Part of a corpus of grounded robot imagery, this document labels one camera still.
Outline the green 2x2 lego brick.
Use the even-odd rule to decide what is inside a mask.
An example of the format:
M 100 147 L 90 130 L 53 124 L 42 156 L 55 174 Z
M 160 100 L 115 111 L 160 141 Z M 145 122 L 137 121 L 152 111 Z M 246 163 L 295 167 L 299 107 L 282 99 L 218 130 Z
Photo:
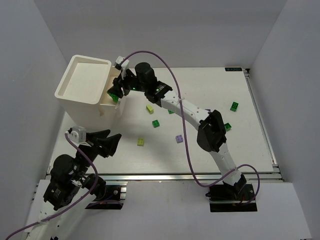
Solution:
M 152 126 L 153 126 L 154 128 L 159 127 L 159 126 L 160 126 L 159 121 L 158 121 L 157 119 L 156 119 L 156 120 L 153 120 L 153 121 L 152 121 Z

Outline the green upside-down 2x3 lego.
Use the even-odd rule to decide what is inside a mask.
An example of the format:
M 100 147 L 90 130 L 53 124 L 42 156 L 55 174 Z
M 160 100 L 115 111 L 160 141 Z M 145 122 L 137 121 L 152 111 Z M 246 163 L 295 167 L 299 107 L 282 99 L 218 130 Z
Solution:
M 116 99 L 116 100 L 118 99 L 118 97 L 115 94 L 113 93 L 108 93 L 108 94 L 112 99 Z

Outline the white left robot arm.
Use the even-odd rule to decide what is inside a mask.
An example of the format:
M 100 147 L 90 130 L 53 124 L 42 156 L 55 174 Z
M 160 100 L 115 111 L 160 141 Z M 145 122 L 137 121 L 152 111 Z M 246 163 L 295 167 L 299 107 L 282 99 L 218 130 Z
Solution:
M 65 240 L 86 208 L 123 205 L 121 188 L 107 185 L 94 165 L 98 156 L 108 158 L 115 154 L 122 135 L 110 133 L 109 129 L 88 133 L 80 126 L 64 133 L 76 153 L 62 154 L 54 160 L 39 218 L 28 240 Z

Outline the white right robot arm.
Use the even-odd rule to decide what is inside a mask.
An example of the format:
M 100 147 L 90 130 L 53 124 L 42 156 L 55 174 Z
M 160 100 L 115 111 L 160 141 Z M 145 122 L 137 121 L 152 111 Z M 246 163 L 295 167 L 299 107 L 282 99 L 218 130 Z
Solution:
M 183 99 L 171 86 L 157 80 L 154 69 L 147 62 L 137 64 L 134 71 L 120 63 L 115 64 L 115 68 L 120 74 L 107 92 L 120 99 L 130 91 L 143 92 L 149 102 L 174 112 L 184 124 L 191 124 L 197 130 L 197 144 L 211 155 L 220 170 L 223 185 L 238 195 L 247 180 L 229 152 L 221 113 L 217 110 L 209 112 Z

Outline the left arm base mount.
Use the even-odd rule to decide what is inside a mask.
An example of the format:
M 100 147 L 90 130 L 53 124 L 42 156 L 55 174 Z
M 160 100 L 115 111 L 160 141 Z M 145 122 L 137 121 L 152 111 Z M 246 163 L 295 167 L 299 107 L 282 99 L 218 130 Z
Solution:
M 86 210 L 121 210 L 126 199 L 127 183 L 107 181 L 104 192 L 99 195 Z

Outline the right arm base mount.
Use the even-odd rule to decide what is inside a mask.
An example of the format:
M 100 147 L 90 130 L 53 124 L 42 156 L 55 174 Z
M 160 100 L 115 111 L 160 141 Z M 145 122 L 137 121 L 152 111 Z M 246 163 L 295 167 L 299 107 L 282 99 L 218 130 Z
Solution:
M 216 184 L 205 194 L 209 199 L 211 213 L 257 212 L 254 188 L 246 184 L 239 194 L 235 194 L 223 184 Z

